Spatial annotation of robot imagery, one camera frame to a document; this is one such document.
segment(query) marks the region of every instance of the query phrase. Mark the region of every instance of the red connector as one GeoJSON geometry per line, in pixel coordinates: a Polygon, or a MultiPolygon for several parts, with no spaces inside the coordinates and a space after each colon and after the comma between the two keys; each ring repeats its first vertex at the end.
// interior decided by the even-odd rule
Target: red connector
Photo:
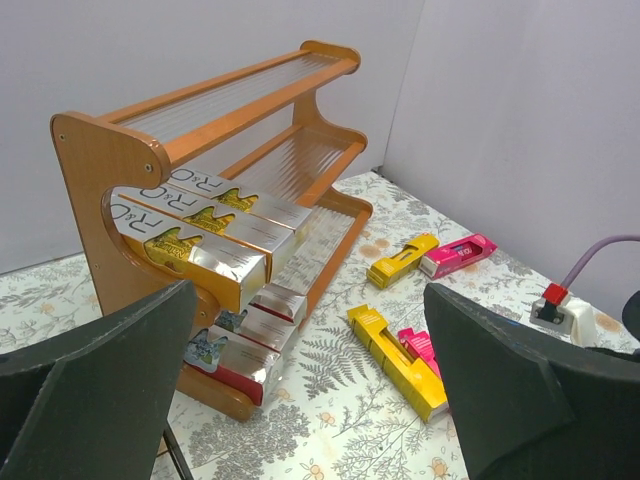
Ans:
{"type": "Polygon", "coordinates": [[[562,303],[564,297],[567,296],[569,290],[557,283],[551,283],[542,294],[542,298],[552,303],[556,307],[562,303]]]}

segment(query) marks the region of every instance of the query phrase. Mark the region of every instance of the wooden shelf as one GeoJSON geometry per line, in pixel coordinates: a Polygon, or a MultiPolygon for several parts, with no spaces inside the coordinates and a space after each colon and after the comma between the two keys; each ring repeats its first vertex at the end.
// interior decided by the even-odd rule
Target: wooden shelf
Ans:
{"type": "MultiPolygon", "coordinates": [[[[353,49],[307,41],[295,52],[100,117],[54,115],[51,135],[103,314],[175,281],[124,242],[110,214],[113,188],[156,188],[184,163],[289,104],[292,126],[222,176],[335,215],[345,225],[326,263],[303,279],[311,312],[371,215],[371,205],[330,188],[367,139],[328,122],[316,103],[317,89],[359,65],[353,49]]],[[[215,165],[210,170],[219,171],[215,165]]],[[[197,294],[194,332],[209,327],[220,311],[208,291],[198,288],[197,294]]],[[[238,420],[254,409],[242,392],[188,366],[178,389],[238,420]]]]}

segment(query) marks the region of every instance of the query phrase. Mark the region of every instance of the table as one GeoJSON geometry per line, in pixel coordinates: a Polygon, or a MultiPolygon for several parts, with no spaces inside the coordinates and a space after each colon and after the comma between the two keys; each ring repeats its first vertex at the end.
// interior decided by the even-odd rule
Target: table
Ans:
{"type": "MultiPolygon", "coordinates": [[[[374,214],[315,309],[268,404],[240,424],[175,394],[169,421],[195,478],[466,477],[451,417],[423,424],[353,336],[345,312],[366,303],[389,320],[394,333],[424,329],[427,278],[415,271],[380,292],[366,281],[365,270],[421,232],[442,244],[470,232],[375,173],[342,180],[336,188],[371,202],[374,214]]],[[[527,324],[531,303],[548,284],[502,250],[439,281],[527,324]]],[[[83,255],[0,277],[0,353],[99,316],[83,255]]],[[[630,352],[639,345],[605,314],[598,313],[597,329],[600,346],[630,352]]],[[[168,455],[156,462],[152,478],[177,478],[168,455]]]]}

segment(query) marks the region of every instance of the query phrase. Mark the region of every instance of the leaf pattern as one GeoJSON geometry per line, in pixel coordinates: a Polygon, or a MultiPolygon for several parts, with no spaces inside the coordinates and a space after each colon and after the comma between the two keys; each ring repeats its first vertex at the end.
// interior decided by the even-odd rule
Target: leaf pattern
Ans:
{"type": "MultiPolygon", "coordinates": [[[[422,292],[428,280],[421,272],[380,291],[366,281],[365,270],[419,233],[433,233],[444,244],[470,232],[374,173],[342,180],[337,188],[369,201],[374,214],[320,299],[264,406],[240,424],[181,393],[174,396],[169,422],[195,478],[431,479],[434,465],[445,471],[443,464],[443,478],[467,477],[451,416],[429,424],[416,417],[353,335],[346,310],[368,304],[384,315],[394,334],[406,327],[425,329],[422,292]],[[365,256],[362,247],[372,256],[365,256]]],[[[472,267],[438,281],[541,330],[530,324],[528,312],[547,279],[502,250],[472,267]]],[[[83,255],[0,277],[0,353],[99,316],[83,255]]],[[[604,347],[632,351],[640,346],[624,328],[598,324],[597,333],[604,347]]],[[[152,479],[178,480],[167,455],[156,461],[152,479]]]]}

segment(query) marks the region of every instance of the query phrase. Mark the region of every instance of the white backdrop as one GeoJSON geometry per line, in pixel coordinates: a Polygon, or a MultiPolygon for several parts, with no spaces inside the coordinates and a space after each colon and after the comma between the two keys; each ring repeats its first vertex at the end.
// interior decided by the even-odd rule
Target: white backdrop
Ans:
{"type": "MultiPolygon", "coordinates": [[[[640,3],[427,0],[383,171],[559,281],[593,242],[640,232],[640,3]]],[[[640,245],[575,291],[618,316],[640,245]]]]}
{"type": "MultiPolygon", "coordinates": [[[[306,39],[360,50],[362,67],[322,90],[320,107],[331,121],[369,137],[350,174],[381,164],[422,5],[423,0],[3,2],[0,272],[81,250],[49,137],[52,114],[99,115],[296,50],[306,39]]],[[[260,126],[254,128],[260,134],[243,138],[255,141],[275,130],[260,126]]]]}

